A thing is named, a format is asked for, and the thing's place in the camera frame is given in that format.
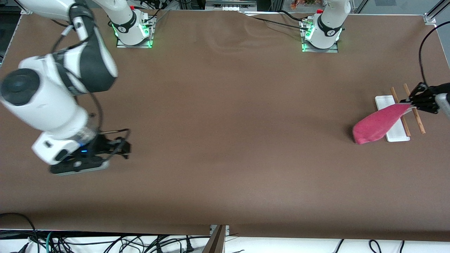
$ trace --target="teal cable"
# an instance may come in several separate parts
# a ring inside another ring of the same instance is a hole
[[[47,250],[47,253],[50,253],[49,243],[50,243],[50,236],[52,235],[52,233],[53,231],[49,233],[49,235],[47,236],[47,240],[45,240],[45,249]]]

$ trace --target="wooden stick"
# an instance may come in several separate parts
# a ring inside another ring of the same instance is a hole
[[[404,83],[403,84],[403,88],[405,89],[406,94],[409,96],[411,94],[411,92],[410,92],[410,90],[408,88],[408,85]],[[417,108],[415,108],[415,107],[413,108],[413,113],[414,113],[414,117],[416,118],[417,125],[419,126],[420,133],[424,134],[425,133],[425,128],[423,127],[422,120],[420,119],[419,112],[417,111]]]
[[[398,103],[398,97],[397,97],[397,93],[395,92],[394,87],[391,87],[391,93],[392,93],[392,96],[394,97],[394,101],[396,103]],[[403,128],[405,129],[406,136],[408,136],[408,137],[411,136],[410,129],[408,128],[408,125],[406,124],[405,117],[401,116],[400,119],[401,119],[401,123],[403,124]]]

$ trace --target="white rectangular plate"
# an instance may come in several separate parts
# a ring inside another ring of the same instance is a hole
[[[388,107],[389,105],[395,104],[394,98],[391,95],[387,96],[376,96],[375,102],[377,103],[378,110]],[[386,139],[389,142],[397,142],[397,141],[409,141],[410,138],[406,136],[405,128],[401,123],[401,120],[397,120],[392,128],[387,131]]]

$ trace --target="pink fabric object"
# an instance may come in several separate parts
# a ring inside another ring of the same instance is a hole
[[[410,106],[410,104],[393,104],[365,117],[353,127],[355,142],[364,144],[383,138]]]

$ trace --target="brown table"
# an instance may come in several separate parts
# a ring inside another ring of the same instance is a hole
[[[411,141],[355,145],[374,96],[420,80],[420,16],[349,16],[338,54],[303,53],[298,31],[237,12],[173,11],[152,49],[117,49],[96,18],[119,78],[99,93],[104,129],[132,129],[130,160],[104,171],[48,173],[39,131],[0,107],[0,211],[38,229],[240,236],[450,240],[450,123],[421,113]],[[278,15],[275,21],[295,24]],[[49,52],[62,28],[23,16],[0,77]],[[65,45],[76,41],[71,34]],[[437,34],[427,80],[450,71]],[[95,111],[87,96],[80,103]],[[2,219],[0,227],[27,228]]]

